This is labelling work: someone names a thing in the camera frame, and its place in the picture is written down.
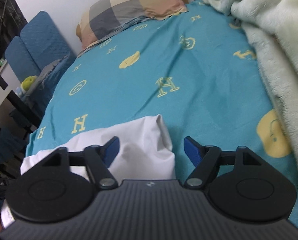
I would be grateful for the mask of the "white and black table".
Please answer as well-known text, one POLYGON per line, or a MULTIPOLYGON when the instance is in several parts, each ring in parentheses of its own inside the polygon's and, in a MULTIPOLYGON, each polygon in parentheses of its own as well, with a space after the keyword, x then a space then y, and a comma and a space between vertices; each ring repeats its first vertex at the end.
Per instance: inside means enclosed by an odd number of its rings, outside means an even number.
POLYGON ((30 126, 39 126, 41 119, 27 106, 12 90, 12 87, 0 75, 0 133, 9 131, 12 139, 27 141, 31 128, 18 126, 10 113, 16 110, 23 116, 30 126))

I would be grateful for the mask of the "light green fleece blanket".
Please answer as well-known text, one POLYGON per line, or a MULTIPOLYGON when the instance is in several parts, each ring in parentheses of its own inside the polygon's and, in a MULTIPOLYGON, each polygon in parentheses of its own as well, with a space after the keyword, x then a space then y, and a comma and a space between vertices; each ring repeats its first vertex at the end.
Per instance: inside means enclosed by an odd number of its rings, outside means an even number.
POLYGON ((241 22, 298 165, 298 0, 202 0, 241 22))

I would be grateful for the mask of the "checkered pillow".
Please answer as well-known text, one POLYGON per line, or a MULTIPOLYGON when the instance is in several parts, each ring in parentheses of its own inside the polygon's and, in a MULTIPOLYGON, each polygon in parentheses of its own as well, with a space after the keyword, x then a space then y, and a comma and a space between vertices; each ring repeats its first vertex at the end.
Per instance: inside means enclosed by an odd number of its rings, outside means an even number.
POLYGON ((134 24, 182 12, 187 12, 182 0, 99 0, 82 14, 76 35, 86 50, 134 24))

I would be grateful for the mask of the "blue quilted chair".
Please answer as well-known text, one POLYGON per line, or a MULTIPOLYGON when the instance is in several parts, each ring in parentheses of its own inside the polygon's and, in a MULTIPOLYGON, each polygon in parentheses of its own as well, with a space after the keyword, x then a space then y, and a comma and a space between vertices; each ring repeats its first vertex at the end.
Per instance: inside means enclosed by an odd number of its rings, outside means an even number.
POLYGON ((19 36, 15 36, 8 45, 5 58, 20 82, 29 76, 39 76, 41 73, 19 36))
POLYGON ((20 38, 33 60, 36 75, 53 61, 65 59, 70 66, 76 59, 76 54, 45 11, 40 11, 24 26, 20 38))

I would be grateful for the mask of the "white t-shirt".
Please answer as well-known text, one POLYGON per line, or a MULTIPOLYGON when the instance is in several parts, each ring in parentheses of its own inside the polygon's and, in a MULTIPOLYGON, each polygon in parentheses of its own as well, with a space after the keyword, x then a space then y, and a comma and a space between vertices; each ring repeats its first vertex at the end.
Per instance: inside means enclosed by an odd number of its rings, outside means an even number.
POLYGON ((172 141, 161 115, 83 132, 63 146, 78 152, 91 145, 102 146, 114 136, 120 140, 120 149, 109 171, 118 183, 124 179, 175 179, 172 141))

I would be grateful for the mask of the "teal patterned bed sheet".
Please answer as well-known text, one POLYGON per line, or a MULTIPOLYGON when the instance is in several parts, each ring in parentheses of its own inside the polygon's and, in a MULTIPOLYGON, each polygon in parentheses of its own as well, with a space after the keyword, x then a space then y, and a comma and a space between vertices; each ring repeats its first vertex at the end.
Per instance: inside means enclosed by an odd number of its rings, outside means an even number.
POLYGON ((244 145, 298 189, 298 171, 261 80, 257 56, 233 19, 201 1, 167 20, 134 25, 95 46, 58 82, 22 171, 75 135, 161 115, 176 179, 193 163, 184 138, 235 150, 244 145))

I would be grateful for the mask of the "grey folded cloth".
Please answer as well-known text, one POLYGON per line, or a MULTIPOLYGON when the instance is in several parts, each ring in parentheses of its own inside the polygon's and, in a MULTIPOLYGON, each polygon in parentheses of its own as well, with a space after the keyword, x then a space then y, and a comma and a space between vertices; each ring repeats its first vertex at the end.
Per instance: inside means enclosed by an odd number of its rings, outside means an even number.
POLYGON ((30 96, 36 89, 37 87, 44 82, 44 80, 51 74, 51 72, 56 68, 56 66, 67 59, 68 56, 64 56, 61 59, 57 59, 53 62, 51 62, 49 65, 45 66, 41 72, 41 74, 35 79, 33 84, 30 86, 29 90, 26 92, 26 96, 30 96))

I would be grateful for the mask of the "green plush toy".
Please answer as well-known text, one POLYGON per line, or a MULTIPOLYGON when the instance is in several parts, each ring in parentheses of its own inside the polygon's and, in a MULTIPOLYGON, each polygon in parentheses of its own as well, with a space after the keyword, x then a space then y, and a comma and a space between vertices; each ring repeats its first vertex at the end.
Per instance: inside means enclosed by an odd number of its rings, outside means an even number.
POLYGON ((26 77, 24 81, 21 83, 21 90, 23 90, 24 92, 27 92, 31 87, 31 85, 36 81, 36 79, 37 79, 36 75, 26 77))

